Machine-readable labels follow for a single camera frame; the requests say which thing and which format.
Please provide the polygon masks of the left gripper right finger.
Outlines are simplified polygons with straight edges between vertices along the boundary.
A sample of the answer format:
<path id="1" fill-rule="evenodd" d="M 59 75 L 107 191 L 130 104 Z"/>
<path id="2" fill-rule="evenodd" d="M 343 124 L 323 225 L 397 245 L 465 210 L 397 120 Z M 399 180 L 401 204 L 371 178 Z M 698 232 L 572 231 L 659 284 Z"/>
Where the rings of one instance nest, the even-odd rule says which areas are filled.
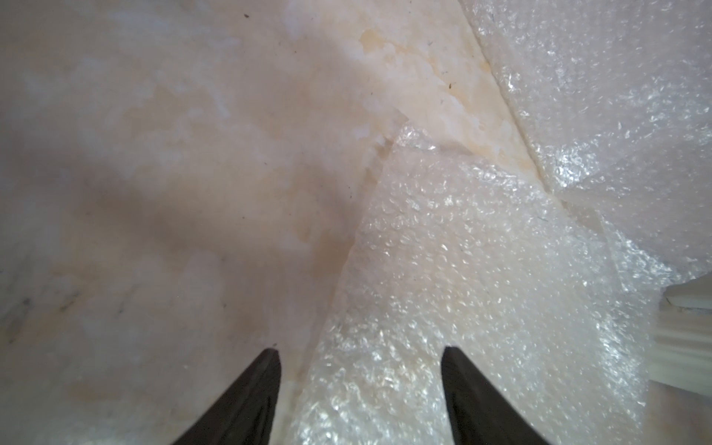
<path id="1" fill-rule="evenodd" d="M 444 349 L 441 379 L 455 444 L 548 444 L 459 348 Z"/>

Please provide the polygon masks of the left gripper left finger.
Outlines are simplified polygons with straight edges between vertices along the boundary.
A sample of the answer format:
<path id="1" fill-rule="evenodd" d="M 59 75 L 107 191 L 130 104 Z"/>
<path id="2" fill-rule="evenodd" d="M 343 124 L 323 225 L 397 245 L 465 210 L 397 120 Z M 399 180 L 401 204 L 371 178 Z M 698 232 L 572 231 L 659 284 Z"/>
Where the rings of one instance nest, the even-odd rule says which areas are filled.
<path id="1" fill-rule="evenodd" d="M 263 350 L 174 444 L 267 445 L 281 376 L 278 350 Z"/>

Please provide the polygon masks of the small white ribbed vase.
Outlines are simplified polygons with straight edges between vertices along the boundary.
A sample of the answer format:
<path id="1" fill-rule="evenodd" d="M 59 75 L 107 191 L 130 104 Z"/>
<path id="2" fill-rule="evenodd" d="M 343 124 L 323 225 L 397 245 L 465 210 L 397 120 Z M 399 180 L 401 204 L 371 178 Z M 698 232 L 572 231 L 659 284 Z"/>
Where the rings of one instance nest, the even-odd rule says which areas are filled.
<path id="1" fill-rule="evenodd" d="M 650 353 L 650 378 L 711 395 L 711 275 L 663 293 Z"/>

